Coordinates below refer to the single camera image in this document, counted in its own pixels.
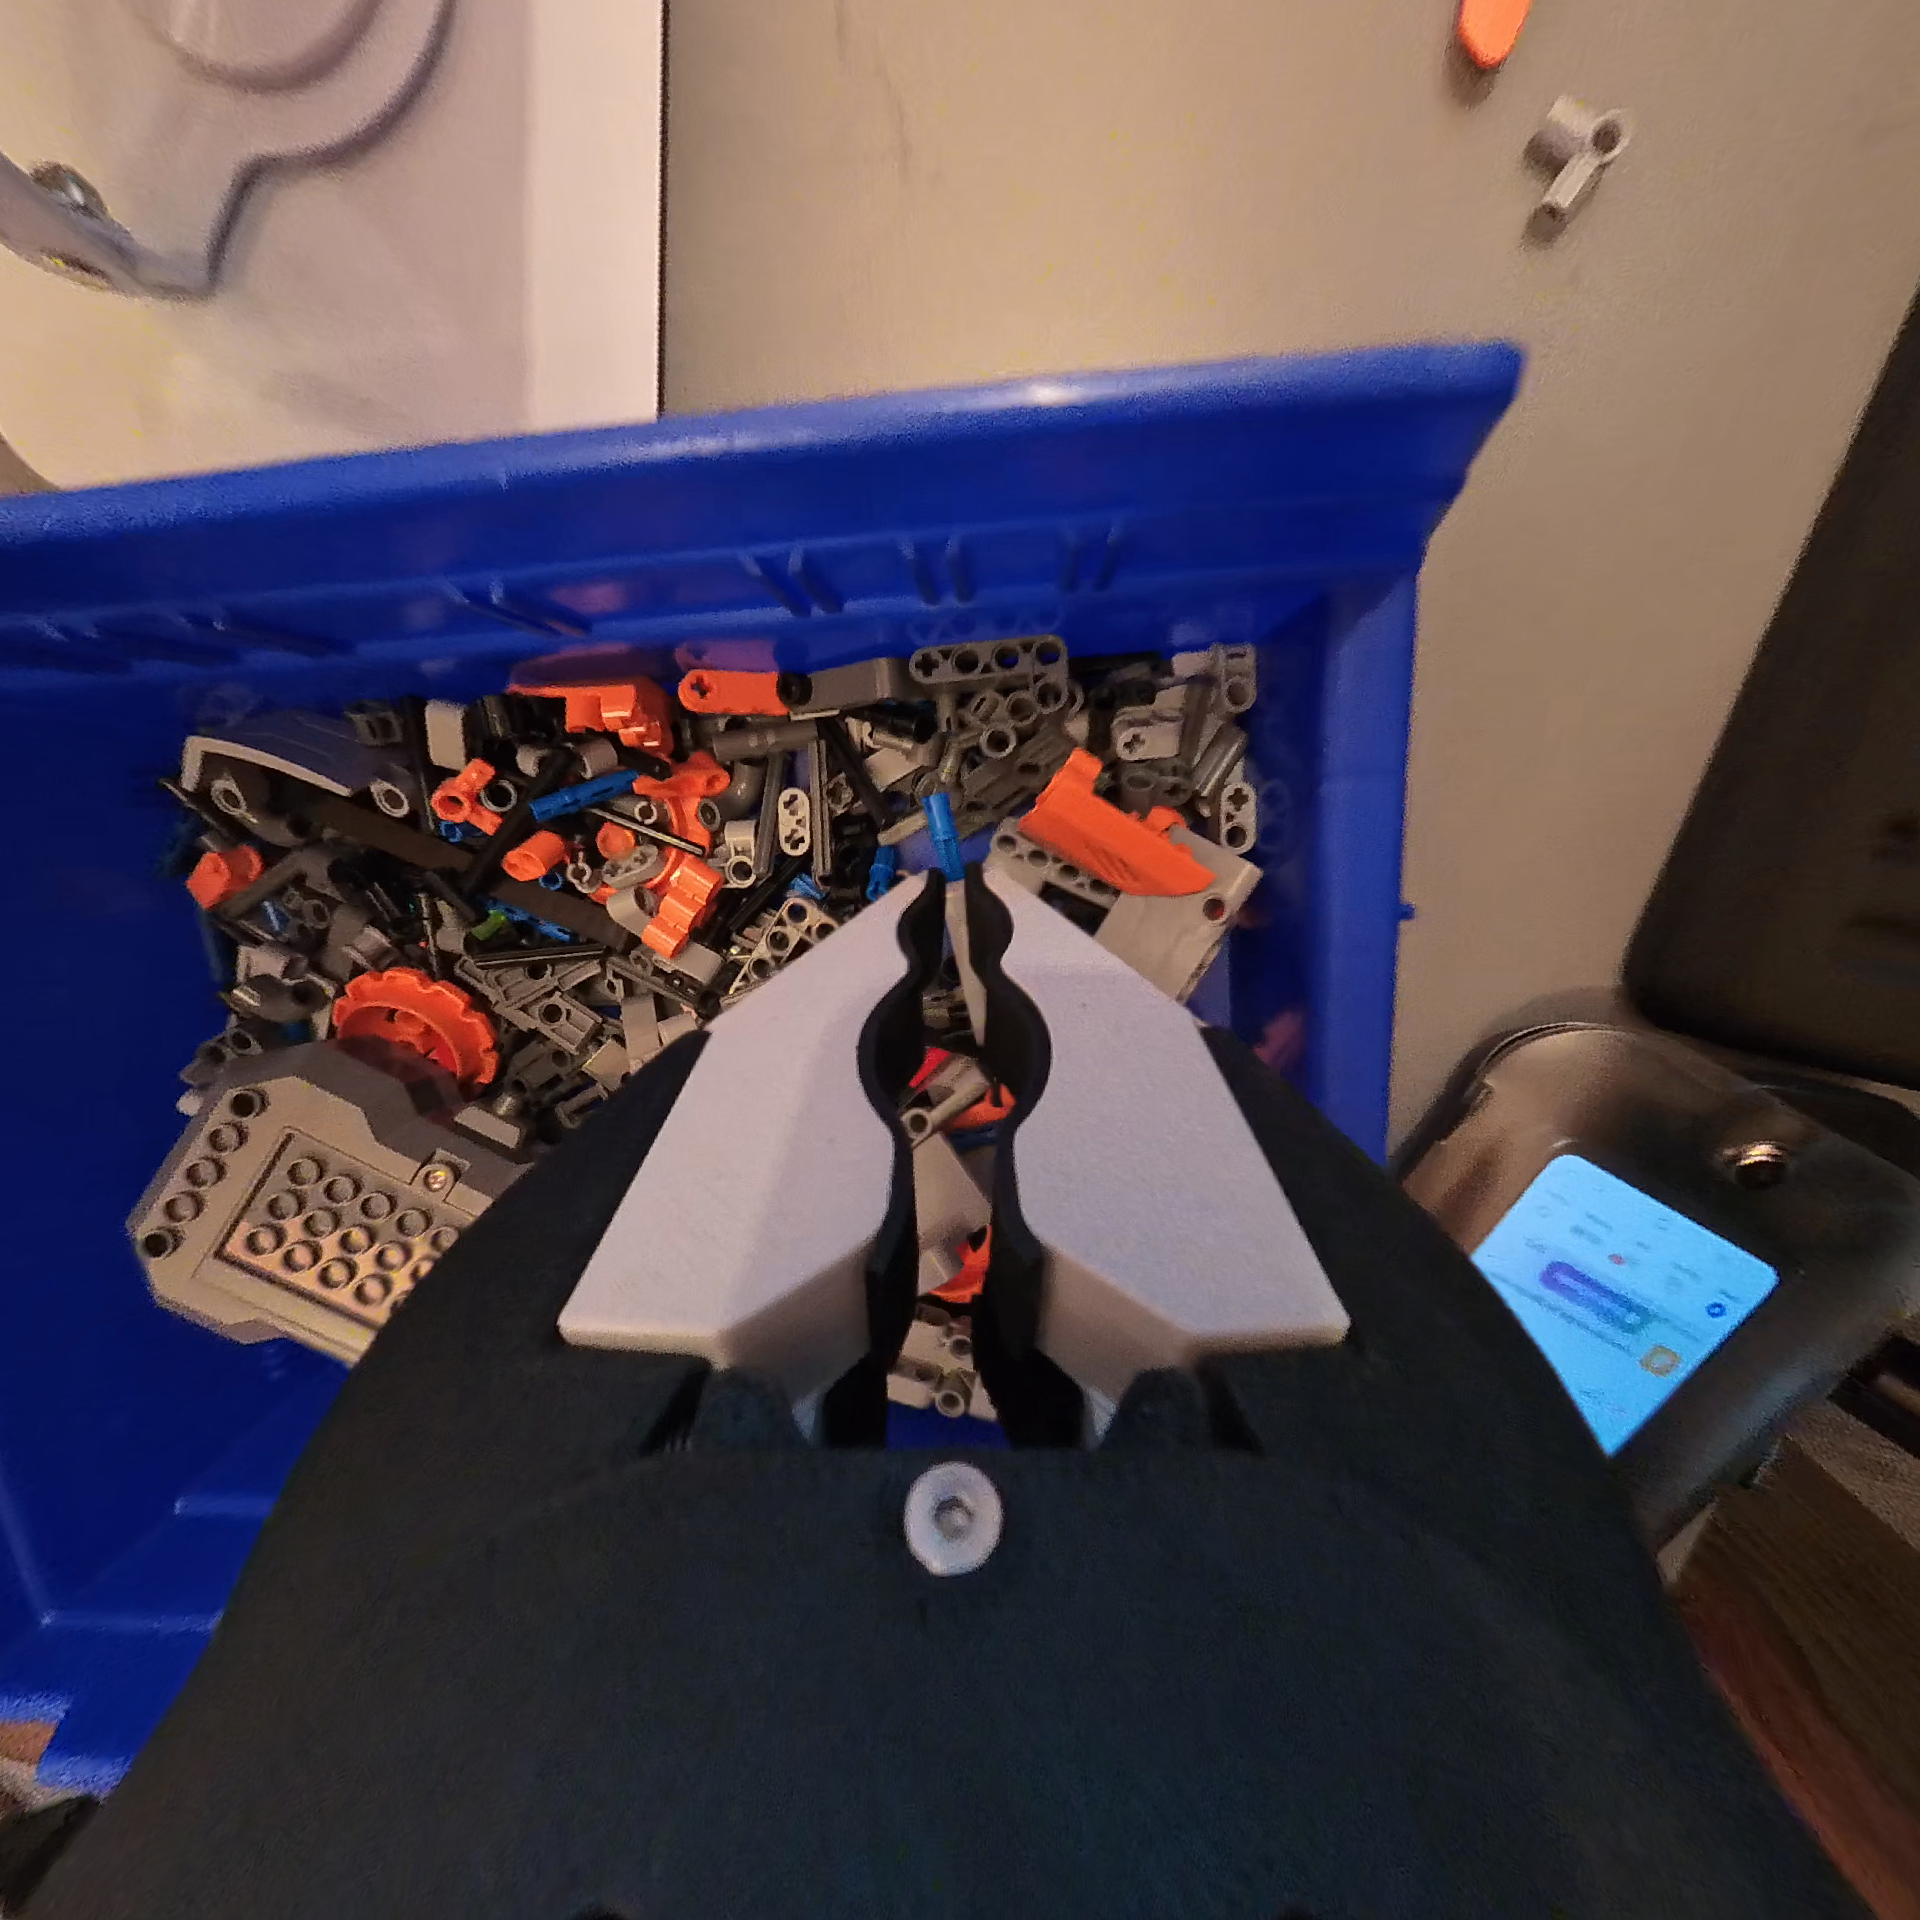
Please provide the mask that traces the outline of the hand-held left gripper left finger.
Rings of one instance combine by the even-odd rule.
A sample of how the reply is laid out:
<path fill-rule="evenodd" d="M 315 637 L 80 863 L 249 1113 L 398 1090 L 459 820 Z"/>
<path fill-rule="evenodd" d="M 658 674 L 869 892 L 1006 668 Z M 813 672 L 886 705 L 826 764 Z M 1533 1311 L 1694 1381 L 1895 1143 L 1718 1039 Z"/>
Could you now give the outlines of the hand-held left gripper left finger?
<path fill-rule="evenodd" d="M 900 883 L 718 1017 L 560 1334 L 749 1372 L 829 1445 L 882 1448 L 922 1268 L 900 1100 L 923 1062 L 942 874 Z"/>

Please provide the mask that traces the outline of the large grey battery box piece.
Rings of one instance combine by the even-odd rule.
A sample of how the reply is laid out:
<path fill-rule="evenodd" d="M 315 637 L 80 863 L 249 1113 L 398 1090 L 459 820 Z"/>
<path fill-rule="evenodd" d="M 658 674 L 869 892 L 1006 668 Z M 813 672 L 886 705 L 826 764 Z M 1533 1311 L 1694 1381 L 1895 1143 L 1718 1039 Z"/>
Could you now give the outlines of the large grey battery box piece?
<path fill-rule="evenodd" d="M 292 1337 L 344 1364 L 534 1165 L 393 1042 L 234 1061 L 183 1110 L 128 1220 L 154 1297 L 238 1343 Z"/>

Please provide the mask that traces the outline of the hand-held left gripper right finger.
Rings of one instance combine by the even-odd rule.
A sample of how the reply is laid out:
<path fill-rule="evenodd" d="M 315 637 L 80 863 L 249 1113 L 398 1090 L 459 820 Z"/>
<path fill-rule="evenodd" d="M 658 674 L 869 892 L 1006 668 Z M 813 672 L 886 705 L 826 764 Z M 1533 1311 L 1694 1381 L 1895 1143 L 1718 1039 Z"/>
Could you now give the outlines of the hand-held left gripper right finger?
<path fill-rule="evenodd" d="M 1071 1448 L 1141 1374 L 1341 1343 L 1352 1313 L 1182 1004 L 969 870 L 1001 1126 L 974 1347 L 1015 1445 Z"/>

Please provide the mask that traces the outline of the pile of building block parts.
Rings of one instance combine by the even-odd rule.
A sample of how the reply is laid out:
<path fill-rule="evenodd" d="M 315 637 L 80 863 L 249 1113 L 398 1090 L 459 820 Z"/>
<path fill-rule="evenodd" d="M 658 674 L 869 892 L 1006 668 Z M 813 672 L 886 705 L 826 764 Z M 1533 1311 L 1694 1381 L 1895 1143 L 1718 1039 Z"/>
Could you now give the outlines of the pile of building block parts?
<path fill-rule="evenodd" d="M 882 901 L 935 853 L 944 786 L 966 857 L 1191 998 L 1256 894 L 1253 643 L 1068 660 L 1063 637 L 936 641 L 815 670 L 622 651 L 517 665 L 472 701 L 368 698 L 200 732 L 160 792 L 212 946 L 234 1061 L 393 1042 L 446 1068 L 469 1127 L 534 1161 L 613 1091 Z M 1134 898 L 1022 835 L 1068 753 L 1134 815 L 1176 806 L 1212 870 Z"/>

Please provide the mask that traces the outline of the blue plastic parts bin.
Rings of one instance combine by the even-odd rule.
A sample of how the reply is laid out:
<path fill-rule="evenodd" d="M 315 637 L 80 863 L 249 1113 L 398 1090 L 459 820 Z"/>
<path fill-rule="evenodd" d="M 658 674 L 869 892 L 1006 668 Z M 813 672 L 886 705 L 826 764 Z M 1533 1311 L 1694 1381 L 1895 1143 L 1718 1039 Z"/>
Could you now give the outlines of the blue plastic parts bin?
<path fill-rule="evenodd" d="M 1519 347 L 1066 375 L 6 498 L 6 1729 L 107 1793 L 344 1372 L 163 1306 L 124 1220 L 212 1035 L 159 788 L 200 721 L 517 663 L 1253 643 L 1260 921 L 1204 1012 L 1387 1143 L 1418 571 Z"/>

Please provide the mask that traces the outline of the small grey connector piece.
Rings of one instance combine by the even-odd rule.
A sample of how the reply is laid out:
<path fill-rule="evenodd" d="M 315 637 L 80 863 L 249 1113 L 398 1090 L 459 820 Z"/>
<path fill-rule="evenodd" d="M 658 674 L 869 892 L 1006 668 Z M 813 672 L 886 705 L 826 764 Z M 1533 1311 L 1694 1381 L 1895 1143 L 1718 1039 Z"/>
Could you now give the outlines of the small grey connector piece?
<path fill-rule="evenodd" d="M 1543 176 L 1529 229 L 1564 229 L 1630 139 L 1634 115 L 1625 108 L 1595 108 L 1570 92 L 1559 96 L 1524 148 L 1526 162 Z"/>

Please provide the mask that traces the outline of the smartphone with lit screen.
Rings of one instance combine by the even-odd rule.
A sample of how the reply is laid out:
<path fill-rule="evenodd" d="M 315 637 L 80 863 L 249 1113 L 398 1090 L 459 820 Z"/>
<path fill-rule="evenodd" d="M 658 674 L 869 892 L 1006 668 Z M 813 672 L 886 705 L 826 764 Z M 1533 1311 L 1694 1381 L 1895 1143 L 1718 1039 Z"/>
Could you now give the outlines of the smartphone with lit screen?
<path fill-rule="evenodd" d="M 1570 1152 L 1471 1253 L 1617 1454 L 1776 1293 L 1758 1254 Z"/>

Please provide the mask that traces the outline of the black phone holder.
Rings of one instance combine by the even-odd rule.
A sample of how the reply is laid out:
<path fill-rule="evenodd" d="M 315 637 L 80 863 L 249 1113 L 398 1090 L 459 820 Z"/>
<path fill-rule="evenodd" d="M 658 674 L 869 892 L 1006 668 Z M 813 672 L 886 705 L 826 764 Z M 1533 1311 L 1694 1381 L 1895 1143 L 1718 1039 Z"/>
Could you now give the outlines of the black phone holder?
<path fill-rule="evenodd" d="M 1914 1175 L 1808 1110 L 1908 1119 L 1872 1093 L 1801 1082 L 1671 1037 L 1617 995 L 1548 995 L 1456 1062 L 1392 1167 L 1471 1254 L 1560 1152 L 1644 1187 L 1779 1268 L 1780 1282 L 1617 1451 L 1654 1549 L 1762 1467 L 1792 1421 L 1914 1308 Z"/>

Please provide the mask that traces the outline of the black chair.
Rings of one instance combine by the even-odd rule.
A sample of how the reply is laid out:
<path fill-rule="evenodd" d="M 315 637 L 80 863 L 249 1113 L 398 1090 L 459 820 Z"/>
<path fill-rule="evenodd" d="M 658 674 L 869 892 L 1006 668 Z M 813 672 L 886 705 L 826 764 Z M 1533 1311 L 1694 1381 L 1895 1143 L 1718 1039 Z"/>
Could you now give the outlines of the black chair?
<path fill-rule="evenodd" d="M 1625 950 L 1694 1039 L 1917 1083 L 1917 308 Z"/>

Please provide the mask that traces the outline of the orange curved panel piece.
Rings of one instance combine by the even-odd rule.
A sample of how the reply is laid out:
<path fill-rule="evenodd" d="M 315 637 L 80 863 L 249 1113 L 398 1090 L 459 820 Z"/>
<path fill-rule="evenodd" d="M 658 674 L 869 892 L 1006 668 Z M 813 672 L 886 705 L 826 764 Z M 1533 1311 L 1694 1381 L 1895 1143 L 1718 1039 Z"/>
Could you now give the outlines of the orange curved panel piece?
<path fill-rule="evenodd" d="M 1022 835 L 1123 894 L 1191 898 L 1209 890 L 1212 870 L 1172 839 L 1186 828 L 1182 815 L 1169 804 L 1134 815 L 1097 793 L 1097 773 L 1089 751 L 1071 751 L 1020 820 Z"/>

